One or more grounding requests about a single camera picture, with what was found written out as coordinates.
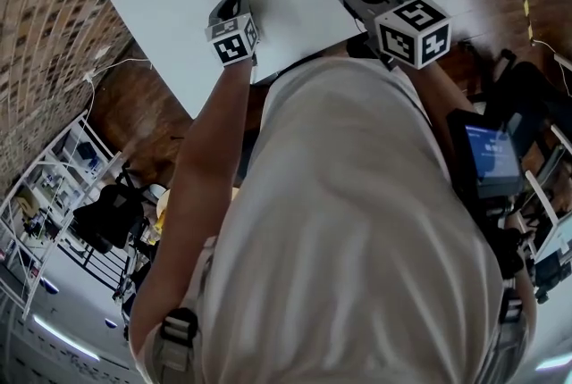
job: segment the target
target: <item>brick wall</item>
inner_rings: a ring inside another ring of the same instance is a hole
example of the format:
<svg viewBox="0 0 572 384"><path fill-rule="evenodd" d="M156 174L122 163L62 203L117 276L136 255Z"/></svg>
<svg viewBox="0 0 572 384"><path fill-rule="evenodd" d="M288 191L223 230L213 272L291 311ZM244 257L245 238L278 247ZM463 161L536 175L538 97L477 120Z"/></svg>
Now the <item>brick wall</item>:
<svg viewBox="0 0 572 384"><path fill-rule="evenodd" d="M1 198L85 107L84 73L111 64L131 36L109 0L0 0L0 13Z"/></svg>

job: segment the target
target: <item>person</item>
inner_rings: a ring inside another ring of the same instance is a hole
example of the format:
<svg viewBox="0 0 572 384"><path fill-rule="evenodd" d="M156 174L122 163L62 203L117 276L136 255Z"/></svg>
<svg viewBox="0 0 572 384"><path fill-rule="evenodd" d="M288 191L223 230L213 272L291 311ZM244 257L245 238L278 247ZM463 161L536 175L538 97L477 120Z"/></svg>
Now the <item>person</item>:
<svg viewBox="0 0 572 384"><path fill-rule="evenodd" d="M131 316L146 380L506 381L534 335L534 293L520 272L518 340L503 349L506 281L450 182L446 117L473 111L461 91L437 63L332 57L288 71L231 203L251 69L224 69L181 145ZM182 353L174 310L193 285L198 325Z"/></svg>

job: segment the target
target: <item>white t-shirt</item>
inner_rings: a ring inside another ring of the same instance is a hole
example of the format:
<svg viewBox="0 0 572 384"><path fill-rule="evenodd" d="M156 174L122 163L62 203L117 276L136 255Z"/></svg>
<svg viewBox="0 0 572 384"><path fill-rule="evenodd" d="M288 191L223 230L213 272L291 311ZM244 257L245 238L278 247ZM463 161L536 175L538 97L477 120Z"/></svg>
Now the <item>white t-shirt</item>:
<svg viewBox="0 0 572 384"><path fill-rule="evenodd" d="M319 59L278 79L214 251L206 383L461 383L503 286L408 78Z"/></svg>

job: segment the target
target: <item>white cube with black markers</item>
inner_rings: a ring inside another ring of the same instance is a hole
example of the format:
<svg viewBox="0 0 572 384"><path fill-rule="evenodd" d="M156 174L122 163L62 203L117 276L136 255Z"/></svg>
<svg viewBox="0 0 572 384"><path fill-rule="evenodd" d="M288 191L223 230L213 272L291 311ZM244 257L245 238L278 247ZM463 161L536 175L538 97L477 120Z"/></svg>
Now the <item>white cube with black markers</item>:
<svg viewBox="0 0 572 384"><path fill-rule="evenodd" d="M410 0L375 18L380 50L420 70L450 51L450 16L433 0Z"/></svg>
<svg viewBox="0 0 572 384"><path fill-rule="evenodd" d="M242 14L206 29L206 39L223 66L252 57L258 41L251 14Z"/></svg>

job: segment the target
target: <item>display screen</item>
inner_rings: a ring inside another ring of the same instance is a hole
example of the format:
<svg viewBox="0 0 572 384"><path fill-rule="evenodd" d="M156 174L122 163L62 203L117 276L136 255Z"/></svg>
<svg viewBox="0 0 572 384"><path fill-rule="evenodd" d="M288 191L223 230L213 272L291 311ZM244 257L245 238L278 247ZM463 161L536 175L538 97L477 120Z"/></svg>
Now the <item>display screen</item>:
<svg viewBox="0 0 572 384"><path fill-rule="evenodd" d="M518 160L508 133L466 125L479 179L514 178L520 175Z"/></svg>

